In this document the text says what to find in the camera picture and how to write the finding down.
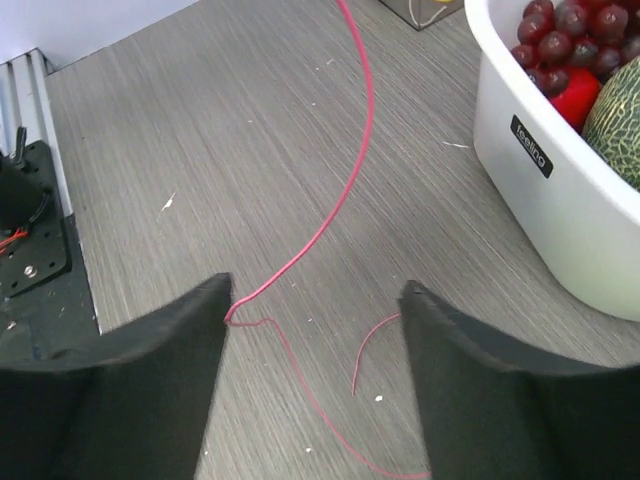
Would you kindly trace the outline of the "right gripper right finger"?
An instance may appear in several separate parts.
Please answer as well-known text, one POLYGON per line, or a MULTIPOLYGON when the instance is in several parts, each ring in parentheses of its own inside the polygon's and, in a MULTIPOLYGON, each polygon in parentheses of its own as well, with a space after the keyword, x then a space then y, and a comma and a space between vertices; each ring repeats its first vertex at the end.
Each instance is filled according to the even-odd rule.
POLYGON ((519 340, 417 281, 400 299, 435 479, 635 479, 639 369, 519 340))

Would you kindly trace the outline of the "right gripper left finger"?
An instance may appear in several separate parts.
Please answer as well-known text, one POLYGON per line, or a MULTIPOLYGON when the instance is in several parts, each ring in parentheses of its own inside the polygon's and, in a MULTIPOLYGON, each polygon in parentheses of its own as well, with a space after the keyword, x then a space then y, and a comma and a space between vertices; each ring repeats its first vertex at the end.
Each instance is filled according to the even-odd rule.
POLYGON ((232 303, 219 273, 95 339, 1 364, 5 479, 191 479, 232 303))

